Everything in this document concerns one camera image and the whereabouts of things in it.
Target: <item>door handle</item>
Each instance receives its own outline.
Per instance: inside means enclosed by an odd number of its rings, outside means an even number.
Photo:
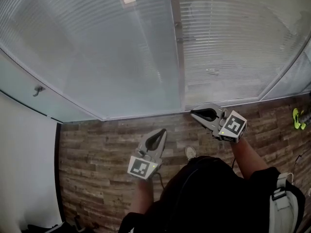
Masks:
[[[37,86],[35,87],[36,93],[33,94],[33,96],[34,96],[34,97],[38,96],[38,95],[39,95],[39,92],[44,91],[44,90],[45,90],[44,87],[42,87],[42,86],[40,86],[40,85],[37,85]]]

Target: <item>white shoe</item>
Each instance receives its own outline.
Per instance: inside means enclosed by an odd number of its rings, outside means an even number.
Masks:
[[[185,149],[186,157],[188,161],[196,157],[196,151],[193,147],[187,146]]]

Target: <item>brown floor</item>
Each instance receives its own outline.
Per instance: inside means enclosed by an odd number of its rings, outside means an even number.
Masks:
[[[309,96],[274,100],[234,107],[248,120],[245,136],[270,166],[293,172],[298,155],[311,147],[311,126],[304,131],[293,127],[293,108],[305,108]],[[67,220],[80,215],[81,224],[98,225],[97,232],[117,232],[129,207],[133,178],[127,165],[141,136],[166,128],[168,139],[160,170],[166,184],[187,160],[184,147],[192,145],[198,155],[217,156],[229,165],[230,146],[211,138],[189,114],[157,116],[120,121],[86,121],[62,126],[60,138],[60,186]],[[296,164],[294,181],[303,193],[311,188],[311,151]],[[235,165],[234,171],[241,175]],[[155,197],[162,188],[154,177]],[[302,228],[311,219],[311,197],[306,196]]]

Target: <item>neon yellow shoe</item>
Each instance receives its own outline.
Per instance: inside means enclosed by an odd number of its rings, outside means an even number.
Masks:
[[[302,130],[304,130],[305,128],[306,128],[306,124],[303,122],[303,123],[301,123],[301,126],[300,126],[300,128],[302,129]]]
[[[294,110],[293,110],[293,119],[294,119],[295,129],[299,129],[300,122],[299,122],[299,112],[298,112],[297,108],[294,108]]]

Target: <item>shoe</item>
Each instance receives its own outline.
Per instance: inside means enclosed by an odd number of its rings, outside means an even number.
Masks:
[[[300,128],[302,129],[302,130],[304,130],[305,128],[306,128],[306,124],[303,122],[303,123],[301,123],[301,126],[300,126]]]
[[[185,154],[186,154],[188,161],[196,157],[195,149],[193,147],[190,147],[190,146],[186,147]]]
[[[293,119],[294,119],[295,129],[299,129],[300,122],[299,122],[299,112],[298,112],[297,108],[294,108],[294,110],[293,110]]]

